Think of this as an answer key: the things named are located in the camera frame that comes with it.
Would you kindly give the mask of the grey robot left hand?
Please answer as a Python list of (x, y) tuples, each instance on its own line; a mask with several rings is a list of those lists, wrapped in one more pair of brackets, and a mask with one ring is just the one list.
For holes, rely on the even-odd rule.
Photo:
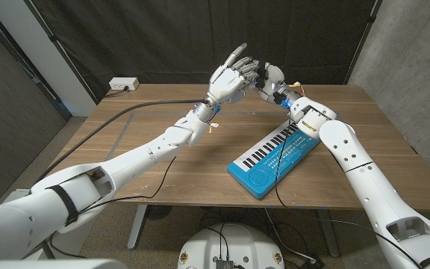
[(209, 122), (222, 103), (242, 99), (240, 91), (258, 77), (258, 65), (252, 57), (237, 60), (246, 47), (247, 43), (238, 46), (211, 75), (206, 102), (197, 105), (193, 112), (202, 122)]

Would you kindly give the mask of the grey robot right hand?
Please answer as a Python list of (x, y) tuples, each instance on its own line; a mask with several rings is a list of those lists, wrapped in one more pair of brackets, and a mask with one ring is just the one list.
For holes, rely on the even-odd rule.
[(260, 62), (260, 65), (255, 92), (262, 100), (274, 105), (282, 105), (285, 101), (291, 105), (301, 97), (284, 82), (284, 73), (277, 66), (268, 62)]

